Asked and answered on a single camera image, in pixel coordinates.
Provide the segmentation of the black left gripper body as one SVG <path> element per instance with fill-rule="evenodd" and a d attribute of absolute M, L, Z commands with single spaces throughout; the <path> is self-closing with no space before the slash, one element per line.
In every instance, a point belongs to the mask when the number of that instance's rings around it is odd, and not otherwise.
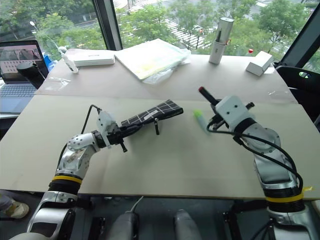
<path fill-rule="evenodd" d="M 120 145 L 124 153 L 128 151 L 124 145 L 122 132 L 118 126 L 114 126 L 112 130 L 107 133 L 107 139 L 110 145 Z"/>

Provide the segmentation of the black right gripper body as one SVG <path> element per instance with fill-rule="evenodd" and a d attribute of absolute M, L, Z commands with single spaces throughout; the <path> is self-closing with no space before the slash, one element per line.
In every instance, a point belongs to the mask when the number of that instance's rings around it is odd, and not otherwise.
<path fill-rule="evenodd" d="M 220 114 L 218 114 L 217 112 L 215 112 L 215 126 L 216 127 L 221 127 L 222 125 L 226 125 L 227 123 L 225 122 L 225 120 L 220 116 Z"/>

